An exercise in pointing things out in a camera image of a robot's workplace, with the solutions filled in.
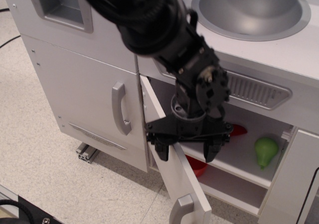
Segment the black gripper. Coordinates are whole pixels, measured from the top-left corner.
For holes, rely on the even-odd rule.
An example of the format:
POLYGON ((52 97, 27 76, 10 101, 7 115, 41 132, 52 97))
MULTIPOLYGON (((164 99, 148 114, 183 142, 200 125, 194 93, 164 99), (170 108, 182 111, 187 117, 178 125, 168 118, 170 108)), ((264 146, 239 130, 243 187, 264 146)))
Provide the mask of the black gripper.
POLYGON ((160 160, 168 161, 169 146, 177 142, 203 142, 205 162, 209 163, 214 160, 223 143, 230 140, 233 125, 208 116, 184 120, 170 114, 146 123, 145 130, 160 160))

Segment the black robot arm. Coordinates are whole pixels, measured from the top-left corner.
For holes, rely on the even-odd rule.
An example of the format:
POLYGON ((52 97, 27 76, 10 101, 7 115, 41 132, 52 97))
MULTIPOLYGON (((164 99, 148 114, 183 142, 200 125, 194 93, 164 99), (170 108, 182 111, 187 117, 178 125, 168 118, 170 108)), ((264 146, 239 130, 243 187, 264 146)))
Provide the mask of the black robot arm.
POLYGON ((167 161, 169 147, 179 141, 201 141, 205 161, 211 162, 233 130, 223 108, 230 90, 227 72, 196 31, 197 13, 183 0, 86 1, 117 26, 131 52, 175 76, 171 114, 145 125, 159 158, 167 161))

